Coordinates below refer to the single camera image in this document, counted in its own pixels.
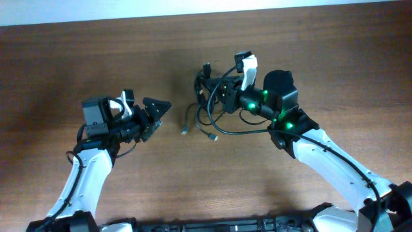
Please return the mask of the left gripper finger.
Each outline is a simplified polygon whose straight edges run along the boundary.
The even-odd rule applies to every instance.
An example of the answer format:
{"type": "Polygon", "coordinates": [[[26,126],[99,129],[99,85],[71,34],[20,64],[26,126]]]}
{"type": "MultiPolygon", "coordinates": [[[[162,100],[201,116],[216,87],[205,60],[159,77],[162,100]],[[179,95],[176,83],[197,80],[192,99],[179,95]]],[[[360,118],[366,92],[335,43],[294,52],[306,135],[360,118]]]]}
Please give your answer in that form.
{"type": "Polygon", "coordinates": [[[169,101],[160,101],[149,97],[143,98],[142,102],[146,113],[153,121],[159,121],[172,107],[169,101]]]}
{"type": "Polygon", "coordinates": [[[162,125],[161,121],[155,121],[150,124],[141,134],[141,141],[146,142],[153,135],[153,133],[162,125]]]}

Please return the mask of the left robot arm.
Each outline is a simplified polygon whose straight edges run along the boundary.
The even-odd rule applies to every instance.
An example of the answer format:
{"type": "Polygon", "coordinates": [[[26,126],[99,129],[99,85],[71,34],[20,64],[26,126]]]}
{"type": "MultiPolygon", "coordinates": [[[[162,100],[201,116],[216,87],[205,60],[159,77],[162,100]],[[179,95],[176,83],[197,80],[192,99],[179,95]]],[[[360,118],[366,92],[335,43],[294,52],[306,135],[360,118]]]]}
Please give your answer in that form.
{"type": "Polygon", "coordinates": [[[169,101],[145,97],[144,107],[134,104],[132,90],[119,97],[91,97],[82,102],[85,123],[75,147],[67,151],[71,173],[64,189],[42,220],[28,224],[28,231],[102,231],[95,221],[98,200],[122,143],[145,142],[161,125],[171,108],[169,101]]]}

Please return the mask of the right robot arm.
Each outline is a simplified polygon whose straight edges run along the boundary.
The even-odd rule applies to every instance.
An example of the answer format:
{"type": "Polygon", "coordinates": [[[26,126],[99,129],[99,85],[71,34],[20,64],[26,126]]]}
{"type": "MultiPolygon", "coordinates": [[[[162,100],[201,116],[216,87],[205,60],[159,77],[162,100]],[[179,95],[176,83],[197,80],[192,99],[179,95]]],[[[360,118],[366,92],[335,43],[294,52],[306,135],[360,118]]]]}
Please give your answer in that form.
{"type": "Polygon", "coordinates": [[[279,150],[306,164],[338,191],[351,206],[339,209],[330,203],[313,208],[314,231],[411,231],[411,183],[400,185],[381,177],[340,148],[297,103],[292,73],[269,72],[263,88],[250,75],[202,76],[209,91],[207,111],[214,101],[232,113],[241,108],[269,121],[265,130],[279,150]]]}

